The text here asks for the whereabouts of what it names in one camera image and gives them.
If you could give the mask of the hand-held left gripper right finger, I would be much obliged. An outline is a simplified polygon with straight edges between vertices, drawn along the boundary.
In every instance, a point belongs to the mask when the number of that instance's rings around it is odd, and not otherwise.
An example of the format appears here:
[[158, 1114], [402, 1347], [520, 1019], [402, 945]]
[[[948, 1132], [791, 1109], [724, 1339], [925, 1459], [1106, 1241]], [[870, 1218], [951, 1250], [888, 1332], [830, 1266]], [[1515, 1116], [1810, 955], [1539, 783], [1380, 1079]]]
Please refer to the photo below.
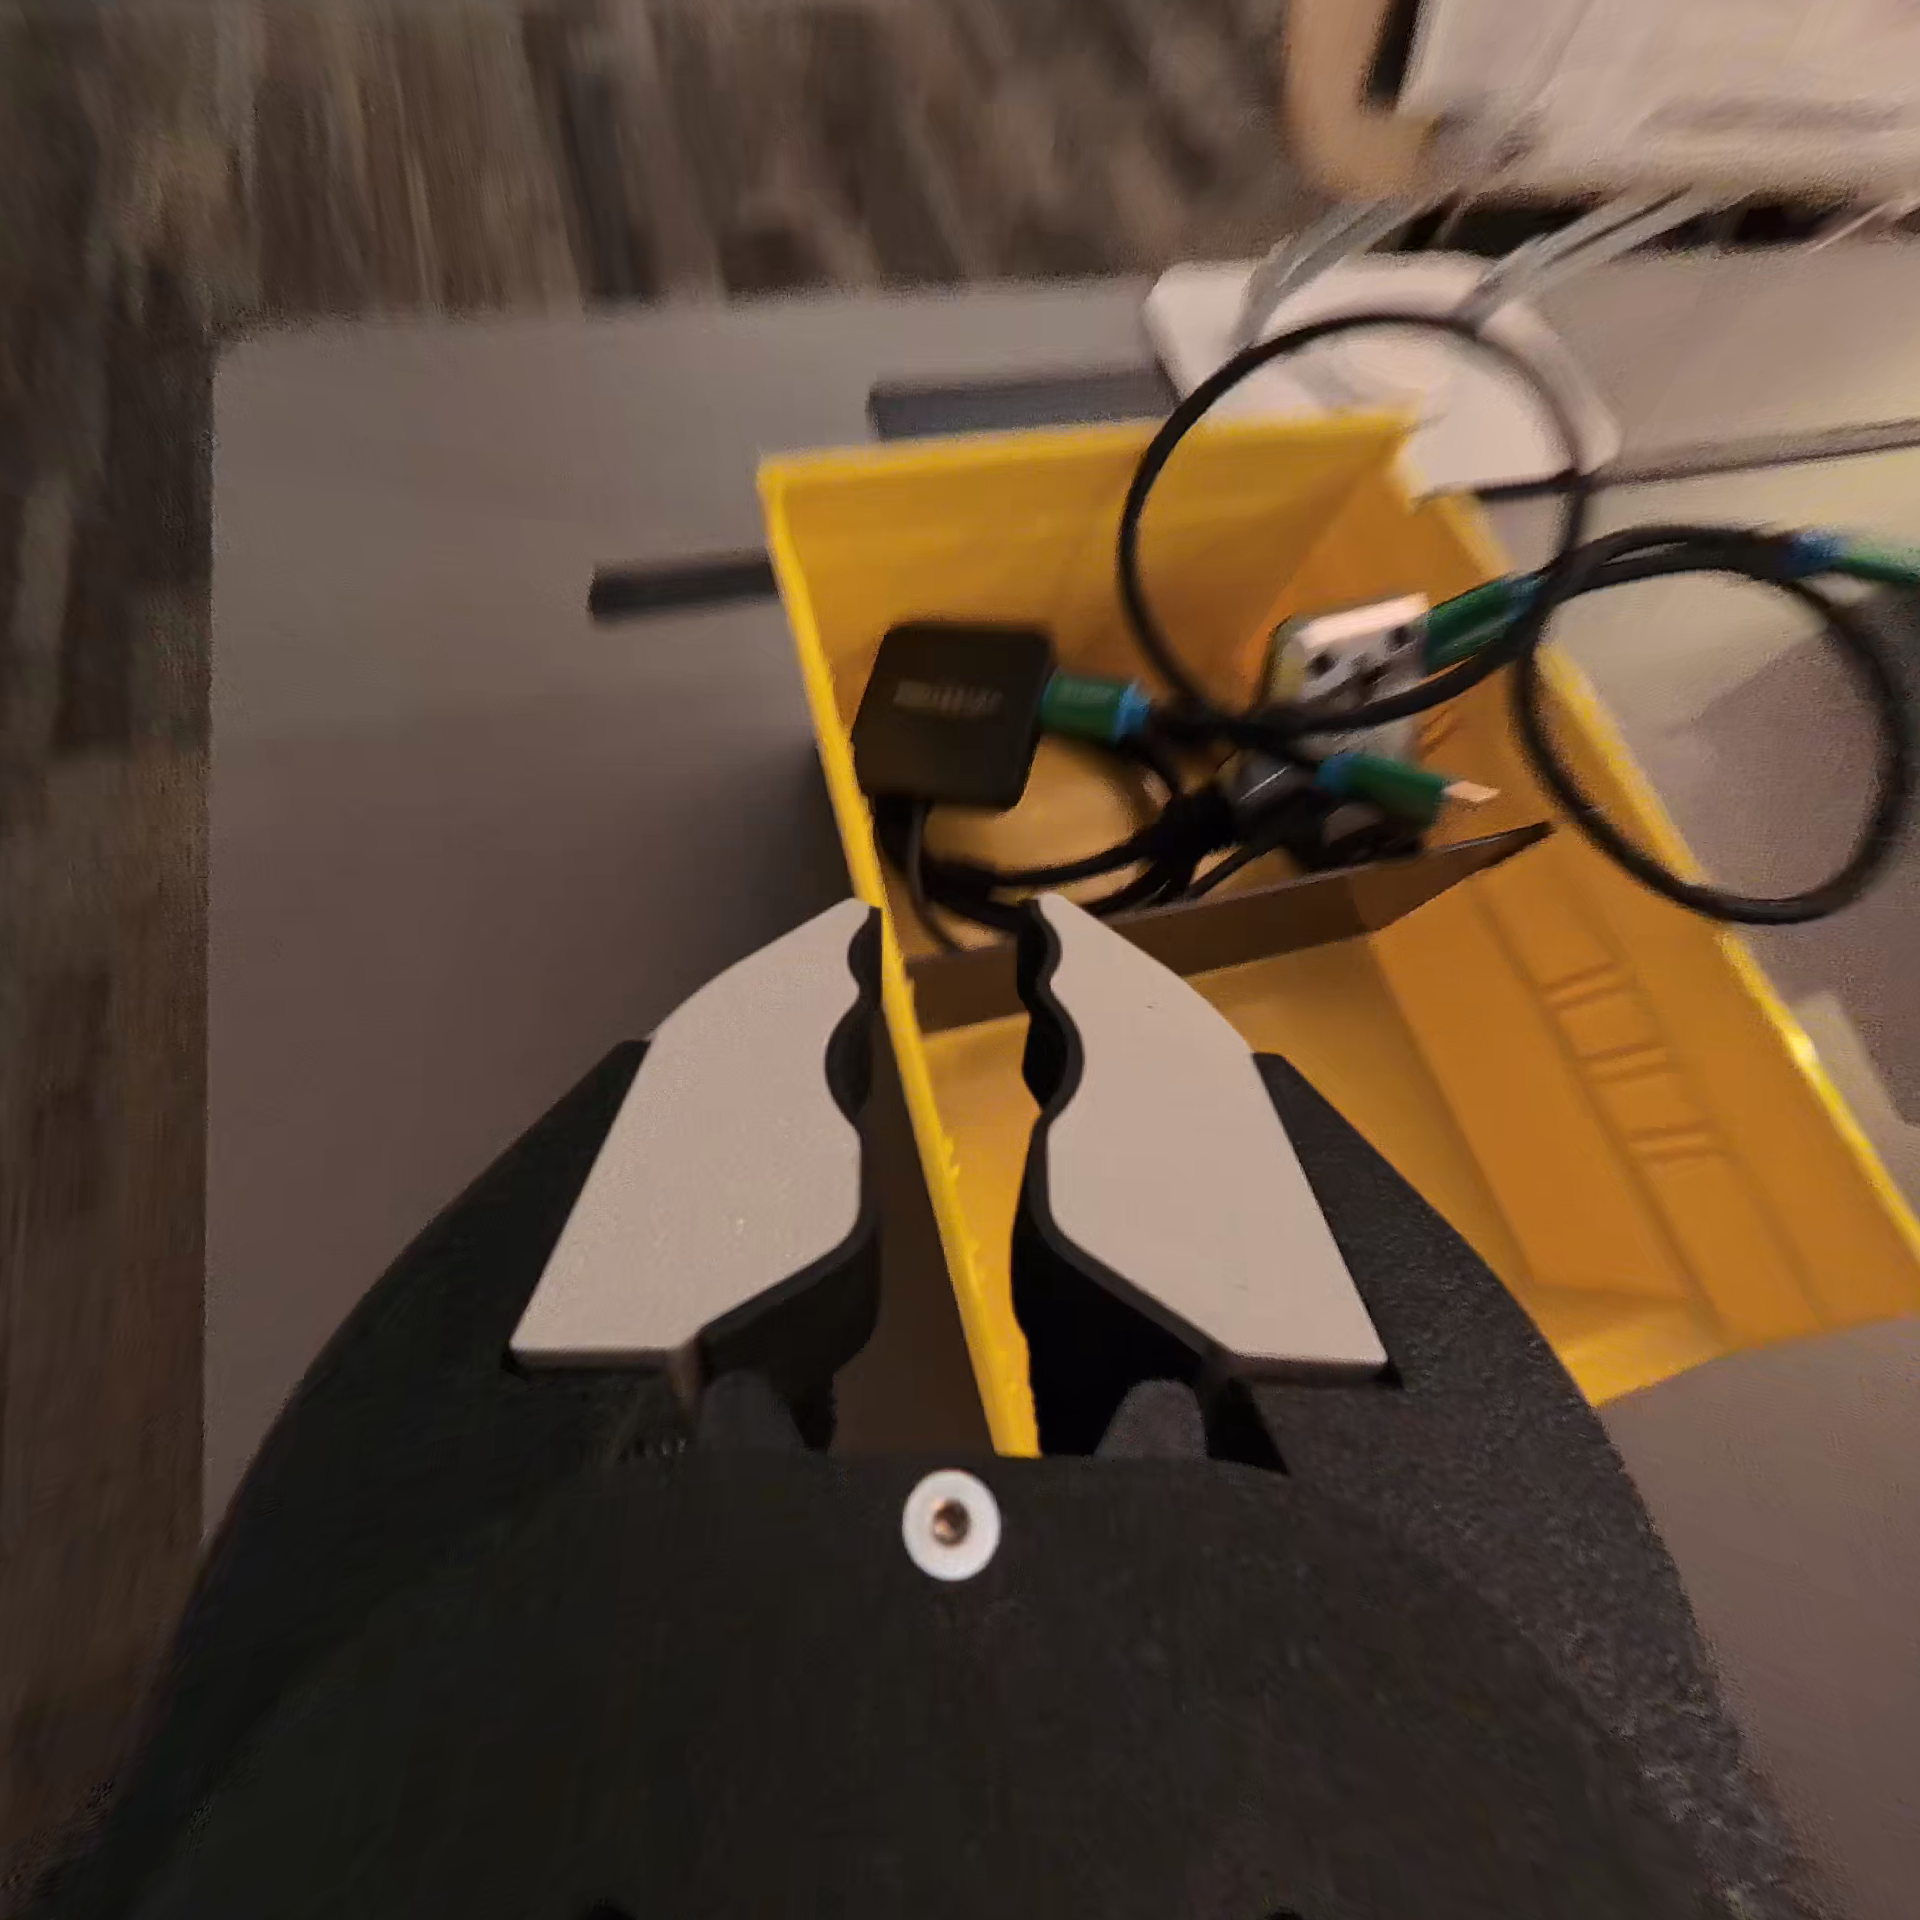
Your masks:
[[1028, 1375], [1376, 1378], [1387, 1352], [1256, 1057], [1205, 994], [1066, 897], [1023, 913], [1014, 1205]]

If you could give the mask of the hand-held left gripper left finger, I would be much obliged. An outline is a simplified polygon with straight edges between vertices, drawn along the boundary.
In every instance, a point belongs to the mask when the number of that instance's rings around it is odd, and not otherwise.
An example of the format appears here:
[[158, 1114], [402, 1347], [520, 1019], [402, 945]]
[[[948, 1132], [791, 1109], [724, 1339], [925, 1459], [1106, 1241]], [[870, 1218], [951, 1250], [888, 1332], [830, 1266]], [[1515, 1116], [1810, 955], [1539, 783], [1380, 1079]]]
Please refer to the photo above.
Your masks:
[[741, 957], [646, 1041], [511, 1332], [525, 1370], [835, 1377], [878, 1322], [879, 915]]

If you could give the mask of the yellow plastic bin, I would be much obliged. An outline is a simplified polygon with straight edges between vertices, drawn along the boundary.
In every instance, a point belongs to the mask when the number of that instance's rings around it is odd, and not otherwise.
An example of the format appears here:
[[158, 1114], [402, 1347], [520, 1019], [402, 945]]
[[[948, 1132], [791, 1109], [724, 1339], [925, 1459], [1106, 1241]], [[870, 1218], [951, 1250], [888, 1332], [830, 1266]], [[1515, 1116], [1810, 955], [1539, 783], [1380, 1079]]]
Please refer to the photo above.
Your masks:
[[[1228, 423], [1176, 450], [1142, 581], [1197, 680], [1248, 692], [1285, 616], [1506, 572], [1476, 511], [1404, 487], [1389, 416]], [[1044, 628], [1070, 667], [1138, 667], [1115, 587], [1144, 423], [787, 452], [759, 505], [855, 893], [884, 915], [883, 1013], [988, 1427], [1037, 1449], [1011, 1239], [1037, 1116], [1023, 1009], [922, 1031], [934, 961], [872, 841], [850, 725], [916, 620]], [[1728, 928], [1578, 833], [1352, 943], [1207, 977], [1478, 1252], [1594, 1404], [1726, 1354], [1916, 1312], [1916, 1216], [1813, 1043]]]

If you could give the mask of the silver port hub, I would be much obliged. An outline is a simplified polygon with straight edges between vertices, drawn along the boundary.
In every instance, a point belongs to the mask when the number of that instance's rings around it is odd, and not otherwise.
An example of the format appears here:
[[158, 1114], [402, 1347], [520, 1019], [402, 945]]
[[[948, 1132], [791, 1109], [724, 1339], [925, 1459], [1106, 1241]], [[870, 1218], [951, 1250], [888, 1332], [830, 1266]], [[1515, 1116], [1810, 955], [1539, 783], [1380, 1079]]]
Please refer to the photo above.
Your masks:
[[1350, 714], [1420, 685], [1430, 608], [1428, 597], [1405, 592], [1285, 617], [1267, 639], [1260, 707]]

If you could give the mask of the dark bin divider panel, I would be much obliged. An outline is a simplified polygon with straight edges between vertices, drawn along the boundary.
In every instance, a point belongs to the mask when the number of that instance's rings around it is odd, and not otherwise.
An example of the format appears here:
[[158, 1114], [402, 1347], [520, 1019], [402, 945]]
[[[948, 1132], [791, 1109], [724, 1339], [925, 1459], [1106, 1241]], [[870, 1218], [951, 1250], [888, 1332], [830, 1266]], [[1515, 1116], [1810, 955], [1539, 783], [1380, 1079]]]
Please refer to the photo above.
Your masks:
[[[1167, 972], [1196, 978], [1371, 938], [1549, 837], [1547, 823], [1527, 823], [1405, 859], [1220, 892], [1104, 919], [1102, 925]], [[1016, 946], [1007, 943], [906, 963], [916, 1021], [930, 1035], [1019, 1013], [1016, 975]]]

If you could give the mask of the black mat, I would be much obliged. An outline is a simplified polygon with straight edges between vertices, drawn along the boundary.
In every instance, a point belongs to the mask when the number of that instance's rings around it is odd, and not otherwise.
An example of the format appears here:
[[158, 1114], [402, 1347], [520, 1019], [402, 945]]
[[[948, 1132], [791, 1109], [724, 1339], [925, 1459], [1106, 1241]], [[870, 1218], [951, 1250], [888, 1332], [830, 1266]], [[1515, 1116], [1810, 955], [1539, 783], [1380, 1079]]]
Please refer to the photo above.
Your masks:
[[[869, 394], [872, 442], [930, 442], [1055, 426], [1110, 426], [1171, 411], [1176, 394], [1157, 363], [996, 375], [951, 383], [883, 383]], [[759, 548], [596, 568], [586, 610], [613, 626], [678, 613], [775, 601], [773, 557]]]

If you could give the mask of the white stand base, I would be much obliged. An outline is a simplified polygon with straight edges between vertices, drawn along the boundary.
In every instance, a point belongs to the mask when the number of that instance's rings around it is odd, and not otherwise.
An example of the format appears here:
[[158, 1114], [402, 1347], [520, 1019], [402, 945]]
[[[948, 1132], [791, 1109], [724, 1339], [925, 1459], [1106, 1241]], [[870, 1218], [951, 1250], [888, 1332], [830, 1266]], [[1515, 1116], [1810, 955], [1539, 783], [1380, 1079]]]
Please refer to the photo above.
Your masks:
[[[1142, 331], [1175, 394], [1188, 395], [1246, 345], [1252, 261], [1184, 263], [1142, 299]], [[1360, 313], [1461, 316], [1510, 351], [1558, 403], [1587, 471], [1610, 467], [1622, 433], [1583, 365], [1533, 305], [1480, 293], [1490, 266], [1456, 253], [1352, 257], [1287, 295], [1260, 339]], [[1565, 467], [1552, 419], [1524, 380], [1427, 328], [1370, 328], [1296, 351], [1250, 375], [1213, 419], [1396, 415], [1412, 421], [1404, 473], [1418, 496], [1547, 485]]]

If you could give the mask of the instruction sheet on stand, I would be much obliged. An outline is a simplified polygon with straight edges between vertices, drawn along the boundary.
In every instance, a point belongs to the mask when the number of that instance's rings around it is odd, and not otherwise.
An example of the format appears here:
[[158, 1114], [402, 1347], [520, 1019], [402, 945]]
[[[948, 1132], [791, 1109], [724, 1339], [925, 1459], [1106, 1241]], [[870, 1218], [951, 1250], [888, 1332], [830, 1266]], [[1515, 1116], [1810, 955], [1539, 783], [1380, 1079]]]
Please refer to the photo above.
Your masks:
[[1914, 202], [1916, 130], [1744, 123], [1672, 128], [1594, 112], [1414, 112], [1398, 104], [1420, 4], [1296, 2], [1282, 24], [1282, 116], [1306, 171], [1346, 202], [1706, 194], [1728, 202]]

